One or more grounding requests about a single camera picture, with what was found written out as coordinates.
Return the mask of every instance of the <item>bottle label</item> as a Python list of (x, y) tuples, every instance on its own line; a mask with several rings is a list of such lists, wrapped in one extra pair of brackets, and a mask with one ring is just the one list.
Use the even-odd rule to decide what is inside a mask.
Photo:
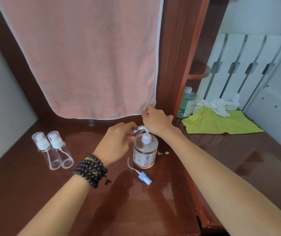
[(184, 112), (184, 117), (188, 117), (189, 115), (192, 114), (195, 101), (196, 101), (196, 100), (194, 100), (194, 101), (188, 101), (188, 102), (187, 102), (186, 109), (185, 109), (185, 112)]
[(142, 154), (134, 148), (133, 160), (139, 167), (150, 167), (154, 164), (157, 150), (150, 154)]

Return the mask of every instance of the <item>person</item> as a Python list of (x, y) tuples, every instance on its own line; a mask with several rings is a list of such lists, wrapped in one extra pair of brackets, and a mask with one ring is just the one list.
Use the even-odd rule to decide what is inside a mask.
[[(173, 116), (166, 116), (162, 110), (149, 105), (142, 112), (142, 118), (145, 127), (174, 150), (230, 235), (281, 235), (281, 210), (241, 177), (191, 143), (172, 125)], [(135, 140), (130, 136), (133, 127), (133, 122), (110, 127), (93, 154), (106, 167), (120, 159)], [(73, 175), (18, 235), (67, 235), (91, 188), (87, 180)]]

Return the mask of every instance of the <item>crumpled white cloth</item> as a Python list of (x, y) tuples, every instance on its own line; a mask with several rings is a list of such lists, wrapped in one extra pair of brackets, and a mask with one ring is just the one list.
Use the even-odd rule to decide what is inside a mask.
[(195, 102), (195, 106), (193, 108), (193, 114), (201, 107), (206, 106), (211, 108), (217, 115), (221, 117), (230, 117), (230, 114), (227, 110), (237, 110), (240, 107), (240, 95), (236, 93), (233, 96), (232, 102), (225, 101), (221, 98), (214, 99), (211, 102), (208, 102), (205, 99), (197, 99)]

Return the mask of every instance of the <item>dark wooden bead bracelet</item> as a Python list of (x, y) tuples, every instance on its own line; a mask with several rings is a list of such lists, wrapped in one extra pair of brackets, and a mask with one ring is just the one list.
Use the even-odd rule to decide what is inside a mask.
[(106, 178), (105, 185), (111, 183), (111, 181), (108, 180), (106, 176), (108, 169), (103, 166), (101, 160), (92, 154), (87, 154), (86, 157), (91, 158), (93, 161), (87, 159), (81, 160), (78, 166), (73, 171), (73, 175), (77, 174), (85, 178), (85, 180), (87, 180), (93, 188), (98, 187), (98, 183), (103, 177)]

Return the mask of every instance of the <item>blue spray nozzle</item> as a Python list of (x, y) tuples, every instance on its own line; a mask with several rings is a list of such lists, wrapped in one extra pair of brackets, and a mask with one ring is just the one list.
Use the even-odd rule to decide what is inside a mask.
[(140, 173), (138, 170), (136, 170), (134, 168), (131, 168), (131, 169), (135, 170), (139, 174), (138, 178), (140, 178), (143, 182), (145, 182), (146, 185), (150, 185), (151, 184), (152, 180), (149, 179), (149, 177), (145, 174), (145, 172)]
[(145, 172), (142, 172), (139, 174), (138, 178), (140, 178), (143, 182), (145, 182), (147, 185), (150, 185), (152, 180), (148, 178), (148, 176), (145, 174)]

